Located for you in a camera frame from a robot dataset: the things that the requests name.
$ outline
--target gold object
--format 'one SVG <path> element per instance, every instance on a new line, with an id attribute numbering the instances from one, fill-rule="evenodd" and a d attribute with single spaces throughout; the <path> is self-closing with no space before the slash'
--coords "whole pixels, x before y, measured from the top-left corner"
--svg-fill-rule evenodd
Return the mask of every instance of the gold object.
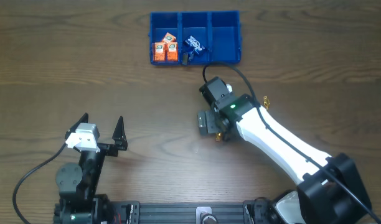
<path id="1" fill-rule="evenodd" d="M 268 110 L 268 108 L 270 107 L 270 105 L 271 105 L 270 100 L 268 99 L 267 96 L 264 96 L 264 106 L 265 106 L 266 110 Z"/>
<path id="2" fill-rule="evenodd" d="M 221 141 L 221 137 L 222 137 L 221 133 L 215 134 L 215 140 L 216 141 Z"/>

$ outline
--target wood grain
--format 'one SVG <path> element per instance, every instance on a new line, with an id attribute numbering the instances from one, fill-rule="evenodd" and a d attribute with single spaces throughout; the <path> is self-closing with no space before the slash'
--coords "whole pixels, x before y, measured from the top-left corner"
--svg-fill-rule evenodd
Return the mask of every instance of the wood grain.
<path id="1" fill-rule="evenodd" d="M 149 63 L 151 11 L 233 9 L 238 67 L 257 95 L 301 139 L 351 156 L 381 217 L 381 0 L 15 0 L 0 1 L 0 223 L 20 223 L 14 186 L 84 112 L 104 142 L 125 118 L 129 150 L 106 158 L 98 185 L 113 200 L 241 202 L 294 188 L 248 143 L 199 136 L 201 67 Z M 226 68 L 207 73 L 247 92 Z M 28 220 L 51 223 L 56 170 L 77 161 L 64 150 L 23 183 Z"/>

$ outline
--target black cable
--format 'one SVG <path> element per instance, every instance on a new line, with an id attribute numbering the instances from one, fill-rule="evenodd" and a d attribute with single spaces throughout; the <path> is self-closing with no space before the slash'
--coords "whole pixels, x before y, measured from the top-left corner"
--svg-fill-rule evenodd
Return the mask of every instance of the black cable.
<path id="1" fill-rule="evenodd" d="M 17 195 L 17 191 L 19 190 L 19 187 L 21 186 L 21 184 L 23 183 L 24 180 L 26 180 L 26 178 L 28 178 L 32 173 L 34 173 L 35 171 L 37 171 L 38 169 L 40 169 L 41 167 L 43 167 L 44 165 L 46 165 L 47 163 L 49 163 L 50 161 L 52 161 L 53 159 L 55 159 L 57 156 L 59 156 L 59 154 L 65 149 L 66 147 L 66 143 L 64 143 L 62 145 L 62 147 L 59 149 L 59 151 L 57 151 L 55 153 L 55 155 L 53 155 L 51 158 L 47 159 L 45 162 L 41 163 L 40 165 L 36 166 L 35 168 L 33 168 L 32 170 L 30 170 L 26 175 L 24 175 L 20 181 L 16 184 L 16 187 L 14 189 L 14 193 L 12 195 L 12 203 L 14 205 L 14 208 L 15 208 L 15 211 L 17 213 L 17 215 L 19 216 L 19 218 L 21 218 L 21 220 L 25 223 L 25 224 L 30 224 L 29 221 L 27 221 L 24 216 L 22 215 L 21 211 L 19 210 L 19 208 L 17 207 L 17 203 L 16 203 L 16 195 Z"/>
<path id="2" fill-rule="evenodd" d="M 239 69 L 235 68 L 233 65 L 229 65 L 229 64 L 223 63 L 223 62 L 215 62 L 213 64 L 225 65 L 227 67 L 230 67 L 235 72 L 237 72 L 241 76 L 243 81 L 246 83 L 247 87 L 249 88 L 250 93 L 252 94 L 252 97 L 253 97 L 253 100 L 254 100 L 254 104 L 255 104 L 255 106 L 257 108 L 258 115 L 259 115 L 260 119 L 262 120 L 263 124 L 265 125 L 265 128 L 270 130 L 272 132 L 272 134 L 274 134 L 278 139 L 280 139 L 285 144 L 287 144 L 290 148 L 292 148 L 292 150 L 296 151 L 300 156 L 303 156 L 308 162 L 314 164 L 319 170 L 324 172 L 326 174 L 326 176 L 328 177 L 328 179 L 331 179 L 338 186 L 340 186 L 340 188 L 342 188 L 355 202 L 357 202 L 357 204 L 359 204 L 359 206 L 361 206 L 375 220 L 375 222 L 377 222 L 378 224 L 381 224 L 380 218 L 378 216 L 376 216 L 376 214 L 373 211 L 371 211 L 371 209 L 368 208 L 363 202 L 361 202 L 359 200 L 359 198 L 357 196 L 355 196 L 344 184 L 342 184 L 340 180 L 338 180 L 336 177 L 334 177 L 329 171 L 324 169 L 323 166 L 318 164 L 315 160 L 313 160 L 312 158 L 310 158 L 309 156 L 307 156 L 303 152 L 301 152 L 299 149 L 294 147 L 290 142 L 288 142 L 286 139 L 284 139 L 275 130 L 273 130 L 271 128 L 271 126 L 265 121 L 263 115 L 261 114 L 261 111 L 260 111 L 260 105 L 261 104 L 260 104 L 260 102 L 258 102 L 258 100 L 257 100 L 257 98 L 255 96 L 255 93 L 254 93 L 252 85 L 247 80 L 246 76 Z M 207 82 L 207 80 L 205 78 L 205 69 L 208 66 L 210 66 L 210 65 L 211 64 L 205 65 L 204 68 L 203 68 L 203 79 L 204 79 L 205 82 Z"/>

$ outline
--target empty compartment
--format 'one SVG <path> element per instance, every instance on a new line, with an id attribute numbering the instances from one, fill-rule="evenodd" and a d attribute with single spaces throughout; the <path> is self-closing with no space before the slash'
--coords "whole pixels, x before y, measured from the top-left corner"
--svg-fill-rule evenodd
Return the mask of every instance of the empty compartment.
<path id="1" fill-rule="evenodd" d="M 151 13 L 151 27 L 153 42 L 161 42 L 166 33 L 178 38 L 178 13 L 154 12 Z"/>
<path id="2" fill-rule="evenodd" d="M 200 45 L 203 45 L 206 50 L 200 56 L 194 56 L 190 64 L 207 63 L 209 59 L 208 53 L 208 38 L 207 38 L 207 12 L 183 12 L 182 13 L 182 38 L 185 40 L 188 36 L 192 35 Z"/>
<path id="3" fill-rule="evenodd" d="M 240 61 L 239 13 L 212 12 L 212 61 Z"/>

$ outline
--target plastic organizer tray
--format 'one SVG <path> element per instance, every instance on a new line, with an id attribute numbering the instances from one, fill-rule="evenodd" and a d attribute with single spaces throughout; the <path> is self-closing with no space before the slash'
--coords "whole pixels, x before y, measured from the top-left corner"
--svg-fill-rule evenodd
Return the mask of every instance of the plastic organizer tray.
<path id="1" fill-rule="evenodd" d="M 183 41 L 189 35 L 206 48 L 189 65 L 212 62 L 238 63 L 242 57 L 242 35 L 239 11 L 211 12 L 152 12 L 150 26 L 150 59 L 153 65 L 180 65 L 187 47 Z M 177 38 L 178 62 L 154 62 L 153 43 L 160 42 L 166 33 Z"/>

